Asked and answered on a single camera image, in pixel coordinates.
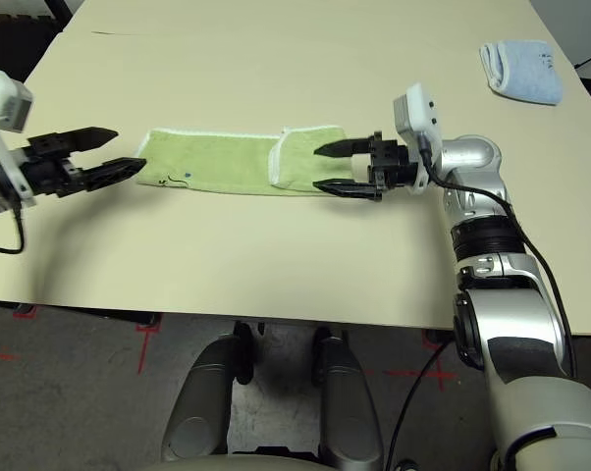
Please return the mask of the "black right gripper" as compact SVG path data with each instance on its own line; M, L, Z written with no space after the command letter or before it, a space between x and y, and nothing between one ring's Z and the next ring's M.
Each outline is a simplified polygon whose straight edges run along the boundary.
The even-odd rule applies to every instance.
M380 131L363 138L347 138L321 145L315 155L346 158L368 154L367 183L351 179L328 179L313 186L325 193L354 199L380 201L383 194L397 187L413 185L417 177L417 163L409 160L408 149L395 139L384 139Z

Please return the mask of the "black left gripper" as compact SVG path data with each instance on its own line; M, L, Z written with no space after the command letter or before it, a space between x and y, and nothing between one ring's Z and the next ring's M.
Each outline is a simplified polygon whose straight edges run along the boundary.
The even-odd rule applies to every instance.
M26 160L20 170L34 195L65 197L121 183L136 175L146 160L118 158L84 171L70 161L72 152L99 148L117 136L113 130L89 127L31 137L22 148Z

